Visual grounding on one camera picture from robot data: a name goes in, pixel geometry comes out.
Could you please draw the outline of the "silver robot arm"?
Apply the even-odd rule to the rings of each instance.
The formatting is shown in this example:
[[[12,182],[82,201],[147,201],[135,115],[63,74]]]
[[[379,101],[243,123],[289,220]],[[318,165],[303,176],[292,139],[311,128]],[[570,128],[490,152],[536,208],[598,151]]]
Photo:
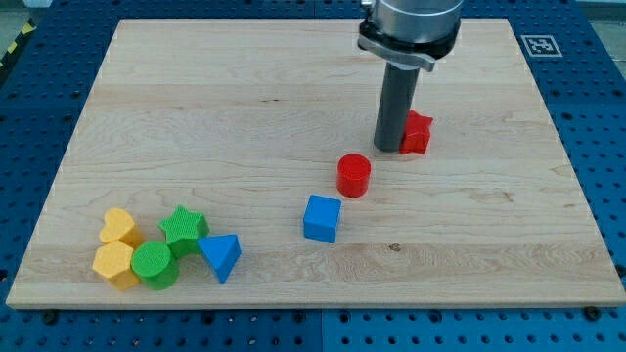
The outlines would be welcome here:
[[[463,0],[364,1],[357,45],[401,70],[432,71],[453,49]]]

